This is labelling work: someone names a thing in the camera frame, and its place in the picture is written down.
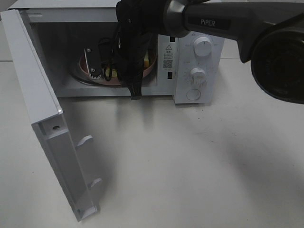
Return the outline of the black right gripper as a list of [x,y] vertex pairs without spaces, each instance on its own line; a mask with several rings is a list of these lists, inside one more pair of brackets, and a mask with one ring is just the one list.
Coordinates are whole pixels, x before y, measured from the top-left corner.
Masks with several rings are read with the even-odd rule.
[[119,54],[126,61],[122,81],[128,85],[132,100],[142,97],[143,59],[152,36],[166,33],[165,4],[165,0],[121,0],[116,5]]

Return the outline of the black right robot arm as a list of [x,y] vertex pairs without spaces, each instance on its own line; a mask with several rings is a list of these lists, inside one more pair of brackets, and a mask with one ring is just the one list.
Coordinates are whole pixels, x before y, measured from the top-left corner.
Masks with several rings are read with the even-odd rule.
[[116,5],[118,78],[133,99],[142,95],[143,60],[153,35],[191,31],[237,42],[241,62],[268,95],[304,102],[304,5],[301,2],[122,0]]

